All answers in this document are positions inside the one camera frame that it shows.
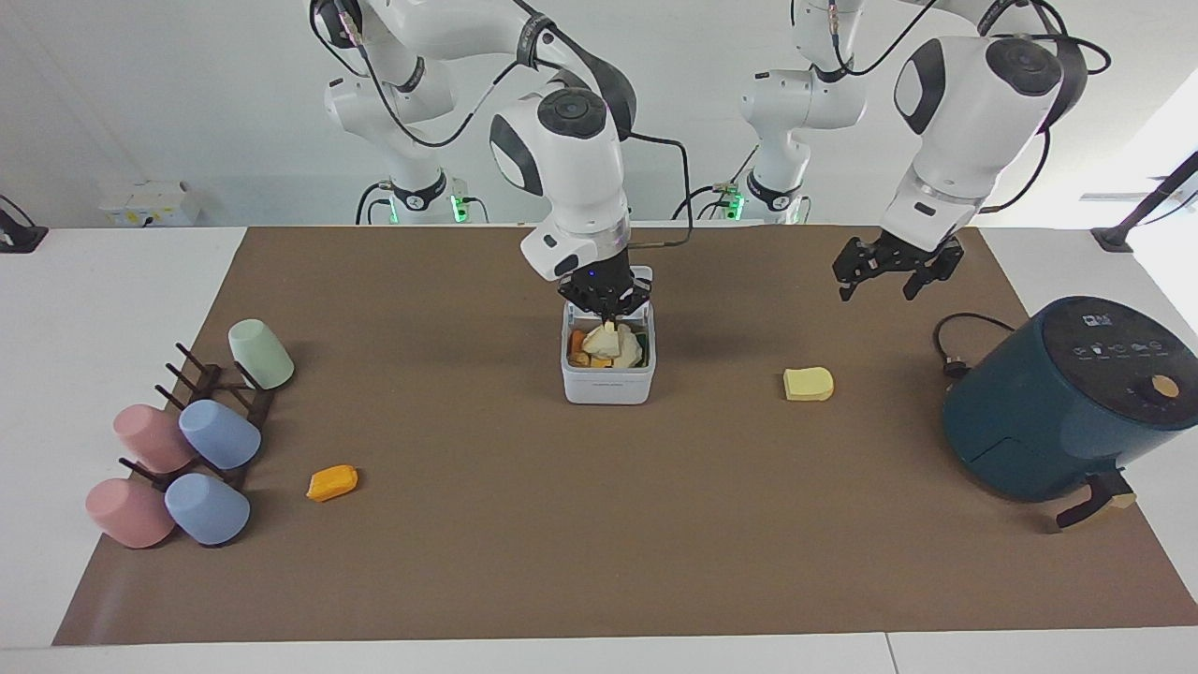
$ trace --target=white wall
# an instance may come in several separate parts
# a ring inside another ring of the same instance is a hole
[[[539,0],[539,8],[637,87],[637,129],[691,147],[695,183],[726,178],[755,136],[737,113],[756,71],[803,67],[789,45],[786,0]],[[1040,188],[992,224],[1051,224],[1042,213],[1087,190],[1087,171],[1112,158],[1198,66],[1187,0],[1058,0],[1072,32],[1107,45],[1115,67],[1093,78],[1054,129]],[[323,113],[339,66],[308,32],[303,0],[0,0],[0,190],[38,220],[103,225],[101,187],[138,178],[183,180],[207,224],[347,221],[382,162]],[[875,0],[859,37],[872,60],[915,8]],[[871,221],[918,147],[890,102],[903,57],[924,40],[968,34],[932,12],[896,56],[871,75],[871,109],[853,129],[811,132],[812,220]],[[473,102],[506,62],[454,63]],[[539,81],[514,73],[479,115]],[[452,120],[429,125],[434,134]],[[509,187],[477,123],[444,162],[484,196],[497,220],[547,210]],[[667,217],[680,193],[677,154],[625,142],[627,187],[640,219]],[[1033,147],[1029,154],[1035,154]],[[1035,157],[1012,166],[998,196],[1022,184]]]

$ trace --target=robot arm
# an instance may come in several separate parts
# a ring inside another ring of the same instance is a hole
[[[840,48],[849,60],[864,4],[843,0],[839,6]],[[799,129],[845,128],[865,114],[865,83],[841,71],[833,50],[827,0],[797,0],[791,7],[794,45],[811,67],[757,73],[740,97],[740,114],[761,140],[757,163],[738,186],[742,194],[749,194],[744,217],[770,223],[794,221],[798,212],[798,193],[811,159]]]
[[[395,40],[370,5],[346,5],[361,42],[375,65],[380,89],[387,103],[405,123],[436,119],[458,104],[448,68],[441,61],[425,60]],[[352,48],[332,1],[315,2],[314,11],[325,22],[335,47]],[[434,224],[460,218],[454,196],[461,190],[444,170],[438,152],[420,145],[395,126],[377,90],[367,81],[344,78],[325,90],[325,110],[343,129],[358,135],[383,156],[391,201],[405,224]],[[423,138],[422,132],[412,132]]]
[[[597,93],[551,80],[491,121],[491,150],[503,176],[549,196],[549,217],[521,243],[528,262],[558,291],[604,320],[636,310],[649,283],[633,277],[631,236],[619,133]]]
[[[447,78],[425,83],[435,68],[443,68],[442,61],[512,54],[516,65],[552,67],[555,74],[543,89],[491,123],[491,148],[503,175],[552,206],[521,250],[544,278],[559,279],[563,296],[604,318],[631,312],[648,299],[648,283],[633,277],[628,260],[619,141],[635,122],[636,95],[619,69],[586,51],[524,0],[326,1],[345,25],[345,43],[369,51],[371,63],[376,55],[388,57],[392,67],[375,72],[405,122],[453,108],[452,96],[437,96],[452,92],[440,84]],[[436,171],[443,182],[430,148],[388,126],[393,120],[377,101],[369,113],[364,96],[362,86],[334,83],[329,111],[347,129],[352,126],[398,157],[393,174],[413,174],[411,180],[419,182]]]
[[[932,0],[901,1],[927,7]],[[811,67],[761,73],[743,97],[742,113],[762,147],[761,159],[745,177],[743,192],[751,195],[746,217],[793,221],[810,159],[798,130],[853,126],[864,113],[861,78],[853,69],[864,5],[865,0],[792,4],[794,42]],[[836,259],[834,271],[845,299],[858,283],[889,271],[914,272],[904,289],[908,298],[925,284],[949,278],[962,254],[952,232],[976,214],[1002,170],[1035,133],[1064,115],[1085,86],[1085,61],[1076,44],[1045,48],[1014,37],[1059,32],[1040,5],[938,0],[933,7],[973,23],[979,36],[932,40],[903,67],[895,104],[922,136],[922,147],[882,217],[882,237],[872,244],[853,239]],[[1002,59],[1014,61],[998,62]],[[1025,86],[1030,79],[1036,84]]]
[[[942,37],[907,61],[895,104],[922,145],[873,243],[853,237],[833,269],[841,298],[887,272],[913,272],[903,295],[946,280],[963,255],[952,233],[1041,128],[1061,85],[1059,61],[1018,38]]]

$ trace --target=mint green cup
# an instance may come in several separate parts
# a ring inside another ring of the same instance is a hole
[[[229,328],[229,350],[234,360],[240,363],[262,389],[278,389],[296,372],[296,366],[278,336],[256,317],[243,320]]]

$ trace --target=brown paper mat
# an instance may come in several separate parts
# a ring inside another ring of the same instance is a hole
[[[195,346],[248,316],[297,375],[225,549],[103,539],[56,644],[1145,627],[1198,607],[1137,509],[1047,535],[939,429],[940,316],[1027,317],[976,231],[951,283],[841,303],[843,227],[703,230],[657,274],[648,405],[565,402],[518,230],[254,229]],[[670,232],[657,232],[659,236]],[[654,232],[639,232],[653,237]],[[962,323],[950,352],[1002,333]],[[827,403],[781,372],[822,365]],[[352,463],[317,505],[309,475]]]

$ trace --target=orange toy food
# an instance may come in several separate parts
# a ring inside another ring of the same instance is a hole
[[[334,466],[311,476],[308,498],[316,503],[349,494],[358,486],[358,472],[352,466]]]
[[[570,354],[582,351],[582,341],[587,339],[587,333],[581,329],[570,332]]]

